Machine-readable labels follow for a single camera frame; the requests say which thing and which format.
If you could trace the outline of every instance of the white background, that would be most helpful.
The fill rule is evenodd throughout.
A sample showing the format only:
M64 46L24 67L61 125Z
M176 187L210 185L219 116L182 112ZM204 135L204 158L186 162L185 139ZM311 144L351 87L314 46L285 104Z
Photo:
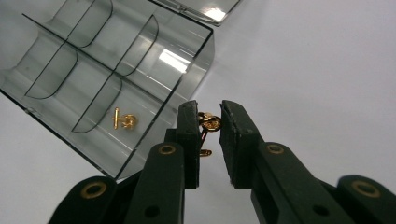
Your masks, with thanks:
M245 0L215 29L216 57L193 99L214 114L223 99L242 104L264 140L290 147L319 179L365 175L396 192L395 12L390 0ZM0 114L0 223L46 223L77 182L101 173L3 95ZM185 223L258 223L218 140L204 145L214 154L186 192Z

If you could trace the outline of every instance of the small gold earring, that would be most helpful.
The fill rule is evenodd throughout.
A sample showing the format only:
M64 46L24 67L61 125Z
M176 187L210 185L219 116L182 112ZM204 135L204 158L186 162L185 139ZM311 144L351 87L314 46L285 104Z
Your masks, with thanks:
M119 122L121 122L122 128L132 130L134 126L136 126L138 119L133 114L126 114L120 116L120 109L116 107L114 111L114 116L112 118L114 120L114 129L117 130L119 128Z

